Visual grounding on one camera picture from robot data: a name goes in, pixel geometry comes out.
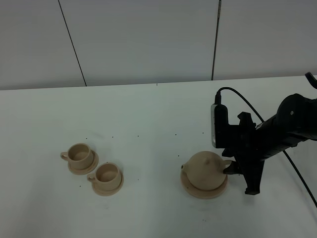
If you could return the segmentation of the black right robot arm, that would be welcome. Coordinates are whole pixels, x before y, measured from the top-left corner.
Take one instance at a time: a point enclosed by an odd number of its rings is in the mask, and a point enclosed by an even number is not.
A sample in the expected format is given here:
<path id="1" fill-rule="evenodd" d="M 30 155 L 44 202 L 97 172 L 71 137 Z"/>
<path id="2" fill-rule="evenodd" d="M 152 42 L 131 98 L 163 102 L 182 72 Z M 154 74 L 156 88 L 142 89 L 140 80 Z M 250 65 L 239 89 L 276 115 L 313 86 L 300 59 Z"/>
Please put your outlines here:
<path id="1" fill-rule="evenodd" d="M 245 193 L 260 192 L 261 178 L 266 159 L 298 143 L 317 138 L 317 101 L 300 94 L 286 97 L 277 113 L 259 125 L 251 115 L 242 112 L 238 125 L 228 123 L 224 105 L 215 110 L 216 137 L 223 156 L 234 157 L 236 164 L 224 170 L 226 174 L 242 174 L 247 188 Z"/>

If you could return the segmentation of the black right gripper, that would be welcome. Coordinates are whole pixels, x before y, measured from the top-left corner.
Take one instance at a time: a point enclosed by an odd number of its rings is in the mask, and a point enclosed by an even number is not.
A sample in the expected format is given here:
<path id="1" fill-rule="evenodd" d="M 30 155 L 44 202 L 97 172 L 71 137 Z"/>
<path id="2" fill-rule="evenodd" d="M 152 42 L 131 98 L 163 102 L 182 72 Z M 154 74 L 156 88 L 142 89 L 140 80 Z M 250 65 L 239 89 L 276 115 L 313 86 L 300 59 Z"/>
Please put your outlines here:
<path id="1" fill-rule="evenodd" d="M 264 168 L 262 160 L 252 145 L 252 135 L 255 132 L 251 114 L 242 112 L 238 115 L 239 125 L 235 126 L 238 130 L 238 137 L 230 147 L 224 149 L 222 155 L 234 157 L 234 161 L 224 161 L 225 168 L 223 173 L 226 175 L 243 175 L 247 187 L 245 194 L 257 195 L 260 193 L 260 184 Z"/>

